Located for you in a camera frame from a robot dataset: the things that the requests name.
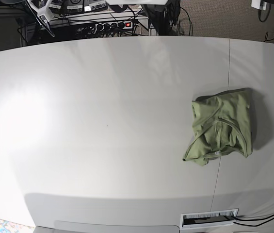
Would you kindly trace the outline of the white table leg frame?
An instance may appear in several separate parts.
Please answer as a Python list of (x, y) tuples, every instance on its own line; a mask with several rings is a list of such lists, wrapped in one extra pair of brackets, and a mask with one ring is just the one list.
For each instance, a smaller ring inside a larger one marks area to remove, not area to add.
[(136, 14), (136, 19), (143, 29), (146, 29), (149, 36), (157, 36), (154, 25), (155, 13), (147, 5), (140, 5)]

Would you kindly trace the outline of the black power strip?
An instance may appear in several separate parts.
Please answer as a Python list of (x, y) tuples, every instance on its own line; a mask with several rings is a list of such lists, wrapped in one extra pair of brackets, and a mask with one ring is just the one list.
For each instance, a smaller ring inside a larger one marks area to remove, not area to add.
[(129, 22), (93, 22), (95, 24), (96, 31), (109, 31), (109, 30), (118, 30), (118, 31), (128, 31), (133, 29), (133, 23)]

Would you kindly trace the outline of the devices on back shelf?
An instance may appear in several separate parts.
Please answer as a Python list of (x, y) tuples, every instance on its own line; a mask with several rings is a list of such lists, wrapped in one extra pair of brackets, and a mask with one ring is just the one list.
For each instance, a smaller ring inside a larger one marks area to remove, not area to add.
[(71, 15), (107, 9), (105, 0), (53, 0), (49, 9), (54, 14)]

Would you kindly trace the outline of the green T-shirt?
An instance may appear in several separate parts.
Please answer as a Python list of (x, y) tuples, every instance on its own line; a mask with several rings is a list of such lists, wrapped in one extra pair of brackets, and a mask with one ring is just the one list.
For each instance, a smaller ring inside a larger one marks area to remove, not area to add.
[(205, 166), (233, 152), (251, 155), (250, 107), (251, 93), (245, 88), (193, 101), (193, 140), (182, 160)]

